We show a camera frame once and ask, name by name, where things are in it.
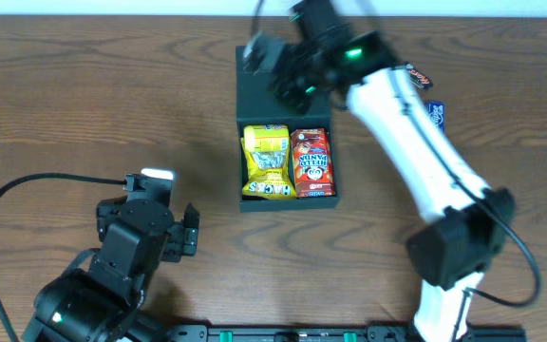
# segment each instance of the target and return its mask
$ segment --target open box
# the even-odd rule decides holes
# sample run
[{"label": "open box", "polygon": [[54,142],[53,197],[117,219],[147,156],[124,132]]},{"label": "open box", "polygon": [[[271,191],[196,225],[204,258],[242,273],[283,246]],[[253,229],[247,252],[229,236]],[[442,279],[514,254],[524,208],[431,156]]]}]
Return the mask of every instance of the open box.
[{"label": "open box", "polygon": [[[268,91],[271,75],[269,73],[252,73],[244,71],[242,51],[244,47],[236,48],[237,74],[237,145],[240,156],[240,203],[242,213],[303,210],[333,208],[339,202],[339,165],[334,154],[334,139],[330,129],[330,103],[328,96],[317,95],[306,114],[298,114],[280,104],[274,95]],[[248,182],[248,168],[242,150],[240,138],[244,134],[244,127],[252,124],[285,124],[289,132],[300,128],[324,128],[329,134],[330,156],[334,175],[335,196],[304,198],[304,199],[262,199],[242,195],[242,187]],[[292,160],[289,160],[289,176],[294,185]]]}]

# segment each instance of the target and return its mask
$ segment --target red snack box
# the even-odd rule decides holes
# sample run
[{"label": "red snack box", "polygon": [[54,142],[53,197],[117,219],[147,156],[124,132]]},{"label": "red snack box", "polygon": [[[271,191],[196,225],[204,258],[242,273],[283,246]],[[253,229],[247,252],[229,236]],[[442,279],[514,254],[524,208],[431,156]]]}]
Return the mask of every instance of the red snack box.
[{"label": "red snack box", "polygon": [[332,159],[324,128],[297,129],[291,140],[296,196],[333,196]]}]

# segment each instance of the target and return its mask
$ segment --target wooden surface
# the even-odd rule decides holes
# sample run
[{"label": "wooden surface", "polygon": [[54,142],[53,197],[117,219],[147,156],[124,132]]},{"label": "wooden surface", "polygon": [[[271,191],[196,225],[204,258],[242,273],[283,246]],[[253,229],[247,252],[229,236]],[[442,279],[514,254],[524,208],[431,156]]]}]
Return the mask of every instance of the wooden surface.
[{"label": "wooden surface", "polygon": [[[366,22],[360,28],[367,29]],[[547,20],[391,18],[387,37],[430,76],[447,135],[517,198],[516,231],[538,257],[536,307],[476,299],[469,320],[547,341]],[[263,28],[285,37],[284,19]],[[198,254],[162,264],[146,310],[213,324],[362,325],[410,320],[420,280],[403,242],[421,223],[402,180],[348,113],[333,126],[335,210],[240,215],[234,47],[245,18],[0,17],[0,186],[59,171],[122,178],[174,169],[173,209],[202,214]],[[0,204],[0,293],[21,333],[34,297],[99,244],[94,207],[122,189],[40,180]],[[481,288],[519,299],[532,280],[508,243]],[[4,340],[0,324],[0,341]]]}]

